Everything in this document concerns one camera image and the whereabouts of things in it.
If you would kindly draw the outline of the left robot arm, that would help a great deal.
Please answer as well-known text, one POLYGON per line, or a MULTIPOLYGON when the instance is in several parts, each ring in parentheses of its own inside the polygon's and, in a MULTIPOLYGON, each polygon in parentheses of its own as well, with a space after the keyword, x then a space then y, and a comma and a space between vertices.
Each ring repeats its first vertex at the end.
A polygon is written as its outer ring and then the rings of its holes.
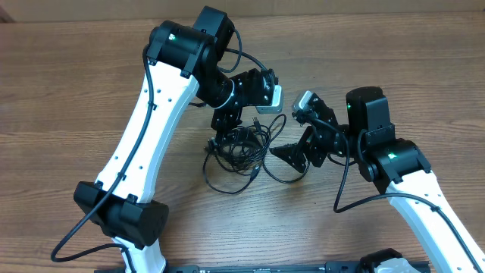
POLYGON ((194 98, 214 109, 212 127, 224 134, 253 106, 261 114, 283 107, 273 71, 230 76, 218 67, 235 27, 227 14, 204 7, 196 22, 166 20, 154 28, 142 53, 145 78, 139 99, 113 156, 93 182, 80 182, 74 201, 122 252, 126 272, 162 272, 158 239, 168 207, 154 201, 156 179, 171 137, 194 98))

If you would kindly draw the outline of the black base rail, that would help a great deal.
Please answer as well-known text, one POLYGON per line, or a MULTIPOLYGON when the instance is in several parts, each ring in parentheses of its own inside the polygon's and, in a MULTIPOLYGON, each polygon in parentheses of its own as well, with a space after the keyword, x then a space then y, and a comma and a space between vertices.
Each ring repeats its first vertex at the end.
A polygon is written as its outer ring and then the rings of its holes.
POLYGON ((326 262, 319 265, 253 265, 226 267, 172 266, 165 273, 356 273, 359 262, 326 262))

